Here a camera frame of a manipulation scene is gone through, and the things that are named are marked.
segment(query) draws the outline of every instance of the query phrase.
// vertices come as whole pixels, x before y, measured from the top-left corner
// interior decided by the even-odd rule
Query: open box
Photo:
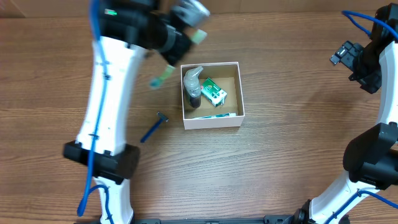
[[[203,95],[199,108],[192,108],[185,97],[183,78],[190,69],[203,67],[199,75],[202,84],[211,78],[221,89],[227,92],[225,103],[214,107]],[[238,62],[205,63],[196,65],[181,65],[181,96],[183,122],[185,129],[236,127],[242,124],[244,118],[241,75]],[[224,118],[194,119],[218,114],[236,113],[236,116]]]

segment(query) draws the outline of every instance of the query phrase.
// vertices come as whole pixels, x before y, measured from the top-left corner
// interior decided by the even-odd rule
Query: clear plastic bottle
[[[203,67],[199,66],[187,71],[184,76],[185,96],[193,108],[198,108],[201,103],[201,87],[198,78],[201,71],[203,71]]]

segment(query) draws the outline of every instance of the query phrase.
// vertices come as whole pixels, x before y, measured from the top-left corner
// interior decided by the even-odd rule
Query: brown wooden tabletop
[[[339,12],[215,15],[203,29],[208,38],[182,63],[239,62],[246,118],[240,128],[184,131],[179,71],[154,91],[149,82],[166,63],[146,60],[127,122],[128,143],[141,148],[136,217],[294,213],[339,176],[346,145],[376,122],[380,92],[329,62],[344,41],[369,40]],[[1,19],[0,30],[0,223],[98,218],[98,193],[76,216],[86,167],[62,157],[90,92],[88,19]],[[170,122],[140,144],[158,111]],[[398,202],[398,187],[380,194]],[[353,223],[398,219],[373,198],[349,214]]]

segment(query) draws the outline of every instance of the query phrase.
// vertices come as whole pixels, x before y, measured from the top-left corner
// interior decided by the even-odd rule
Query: blue cable
[[[335,217],[337,217],[341,212],[343,212],[344,209],[346,209],[357,197],[361,197],[362,194],[370,195],[370,196],[372,196],[374,198],[377,198],[380,201],[390,205],[391,207],[398,209],[398,204],[396,204],[394,202],[391,202],[388,199],[386,199],[386,198],[384,198],[384,197],[382,197],[380,195],[377,195],[375,193],[372,193],[370,191],[360,190],[360,191],[358,191],[358,193],[356,193],[353,196],[351,196],[348,199],[348,201],[346,203],[344,203],[344,205],[341,208],[339,208],[339,210],[337,210],[335,213],[333,213],[333,215],[326,220],[325,224],[329,224]]]
[[[386,23],[383,22],[383,21],[380,21],[379,19],[373,18],[373,17],[368,16],[368,15],[361,14],[361,13],[358,13],[358,12],[351,12],[351,11],[347,11],[347,10],[344,10],[344,11],[342,11],[341,13],[342,13],[344,16],[348,17],[348,19],[350,19],[350,21],[351,21],[354,25],[356,25],[356,27],[358,27],[358,28],[360,28],[361,30],[363,30],[368,36],[371,35],[370,31],[368,31],[367,29],[365,29],[364,27],[362,27],[361,25],[359,25],[357,22],[355,22],[355,20],[354,20],[351,16],[358,16],[358,17],[360,17],[360,18],[367,19],[367,20],[369,20],[369,21],[372,21],[372,22],[374,22],[374,23],[377,23],[377,24],[380,25],[380,26],[383,26],[384,28],[386,28],[386,29],[394,36],[394,38],[395,38],[396,40],[398,40],[398,33],[397,33],[393,28],[391,28],[391,26],[389,26],[388,24],[386,24]]]
[[[88,196],[92,191],[98,189],[98,188],[103,188],[106,194],[106,199],[105,199],[105,210],[106,214],[109,218],[109,221],[111,224],[114,224],[113,219],[112,219],[112,214],[109,211],[109,190],[107,186],[105,185],[96,185],[93,188],[90,189],[91,185],[91,178],[93,176],[93,169],[94,169],[94,155],[95,155],[95,146],[96,146],[96,141],[98,139],[98,128],[100,125],[100,120],[101,120],[101,115],[103,112],[103,106],[104,106],[104,101],[105,101],[105,96],[106,96],[106,90],[108,88],[108,79],[106,78],[108,76],[108,66],[107,66],[107,61],[105,59],[105,52],[103,49],[103,46],[101,45],[101,32],[100,32],[100,25],[98,22],[98,18],[96,17],[96,10],[99,6],[99,1],[98,0],[92,0],[91,2],[91,7],[90,7],[90,24],[91,24],[91,30],[93,32],[93,37],[97,43],[97,47],[99,50],[99,54],[101,56],[101,61],[102,61],[102,66],[103,66],[103,73],[104,73],[104,82],[103,82],[103,90],[101,94],[101,101],[99,103],[99,109],[98,109],[98,115],[95,123],[95,128],[93,131],[93,141],[91,142],[91,149],[88,154],[88,162],[87,162],[87,178],[86,178],[86,185],[85,185],[85,191],[83,194],[83,197],[80,201],[80,204],[77,208],[77,215],[79,217],[84,215],[86,206],[87,206],[87,200]]]

